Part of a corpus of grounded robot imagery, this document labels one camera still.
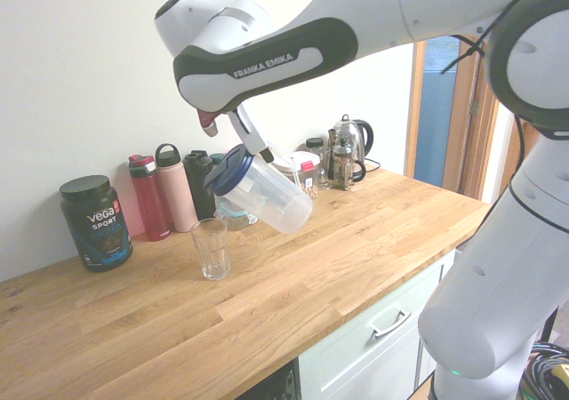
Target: drawer handle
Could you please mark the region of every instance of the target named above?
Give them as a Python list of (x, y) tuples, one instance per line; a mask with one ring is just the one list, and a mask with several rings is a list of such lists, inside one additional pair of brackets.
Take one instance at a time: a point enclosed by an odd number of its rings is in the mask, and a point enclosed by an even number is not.
[(401, 326), (401, 324), (405, 323), (407, 321), (407, 319), (411, 316), (411, 311), (403, 311), (400, 310), (399, 314), (397, 314), (397, 317), (400, 317), (399, 320), (397, 320), (396, 322), (394, 322), (390, 327), (388, 327), (387, 329), (384, 329), (383, 331), (379, 330), (377, 327), (375, 327), (374, 324), (370, 324), (370, 327), (373, 329), (373, 337), (378, 340), (379, 338), (387, 335), (388, 333), (392, 333), (397, 327)]

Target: wooden countertop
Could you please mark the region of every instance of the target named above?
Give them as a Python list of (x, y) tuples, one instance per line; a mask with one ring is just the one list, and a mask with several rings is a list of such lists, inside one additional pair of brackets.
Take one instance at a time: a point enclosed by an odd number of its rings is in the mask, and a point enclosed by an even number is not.
[(391, 172), (321, 191), (292, 236), (230, 233), (203, 278), (190, 234), (0, 284), (2, 399), (233, 399), (471, 236), (489, 206)]

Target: black cable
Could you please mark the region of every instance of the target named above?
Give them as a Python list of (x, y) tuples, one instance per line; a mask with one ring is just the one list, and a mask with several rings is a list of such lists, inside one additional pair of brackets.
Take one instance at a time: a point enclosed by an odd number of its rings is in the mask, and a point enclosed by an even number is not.
[(380, 163), (380, 162), (376, 162), (375, 160), (372, 160), (371, 158), (367, 158), (367, 157), (366, 157), (364, 160), (365, 160), (366, 162), (372, 162), (372, 163), (374, 163), (374, 164), (377, 164), (377, 167), (374, 167), (373, 169), (370, 169), (369, 171), (365, 171), (366, 173), (373, 172), (373, 171), (377, 171), (378, 169), (381, 168), (381, 163)]
[(460, 34), (453, 34), (451, 37), (458, 38), (462, 42), (468, 44), (470, 47), (475, 47), (476, 52), (480, 53), (480, 56), (482, 56), (484, 58), (485, 52), (477, 46), (476, 42), (473, 42), (469, 38), (467, 38), (465, 36), (461, 36)]
[(519, 135), (519, 156), (517, 157), (516, 171), (514, 172), (515, 175), (517, 173), (517, 170), (524, 162), (525, 158), (525, 134), (524, 134), (524, 127), (522, 126), (522, 121), (520, 120), (519, 115), (515, 114), (514, 120), (516, 121), (517, 134)]
[(569, 350), (548, 342), (536, 342), (532, 355), (525, 367), (522, 381), (526, 387), (520, 387), (522, 398), (533, 400), (561, 400), (566, 398), (560, 387), (550, 383), (553, 381), (551, 371), (559, 364), (569, 364)]
[(470, 48), (465, 51), (461, 56), (459, 56), (456, 60), (454, 60), (453, 62), (451, 62), (448, 66), (446, 66), (445, 69), (443, 69), (443, 71), (441, 71), (441, 74), (446, 73), (449, 69), (451, 69), (452, 67), (454, 67), (456, 64), (458, 64), (461, 60), (467, 58), (468, 56), (474, 54), (475, 52), (480, 52), (480, 54), (482, 55), (483, 51), (482, 51), (482, 42), (484, 42), (484, 39), (486, 38), (486, 36), (488, 36), (488, 34), (490, 34), (490, 31), (492, 31), (492, 29), (498, 25), (498, 23), (504, 18), (504, 16), (506, 16), (506, 14), (512, 9), (512, 7), (514, 7), (520, 0), (512, 0), (511, 2), (509, 2), (509, 4), (504, 8), (504, 10), (502, 11), (502, 13), (500, 13), (500, 15), (498, 15), (498, 17), (493, 21), (492, 24), (490, 24), (490, 27), (488, 27), (484, 33), (482, 33), (482, 35), (478, 38), (478, 40), (476, 40), (475, 43), (473, 43)]

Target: door frame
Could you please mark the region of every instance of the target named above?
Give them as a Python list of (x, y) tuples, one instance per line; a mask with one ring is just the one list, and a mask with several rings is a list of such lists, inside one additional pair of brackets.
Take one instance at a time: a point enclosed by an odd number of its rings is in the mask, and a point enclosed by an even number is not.
[[(460, 53), (468, 48), (461, 42)], [(426, 51), (426, 42), (415, 44), (405, 156), (405, 175), (409, 177), (413, 177), (416, 163)], [(461, 60), (456, 73), (443, 188), (482, 198), (498, 104), (478, 53)]]

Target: electric kettle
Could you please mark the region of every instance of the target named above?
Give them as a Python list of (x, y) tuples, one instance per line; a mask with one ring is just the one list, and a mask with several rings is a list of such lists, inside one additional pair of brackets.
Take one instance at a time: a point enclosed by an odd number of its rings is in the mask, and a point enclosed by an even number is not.
[[(352, 145), (352, 159), (354, 161), (363, 162), (365, 156), (370, 152), (373, 145), (373, 129), (369, 123), (364, 120), (350, 120), (349, 116), (345, 114), (341, 120), (338, 121), (332, 129), (328, 131), (328, 147), (333, 150), (336, 144), (336, 137), (340, 129), (346, 126), (349, 129), (351, 140), (349, 143)], [(328, 168), (328, 178), (333, 179), (333, 158), (330, 159), (330, 167)], [(355, 169), (355, 173), (359, 173), (359, 168)]]

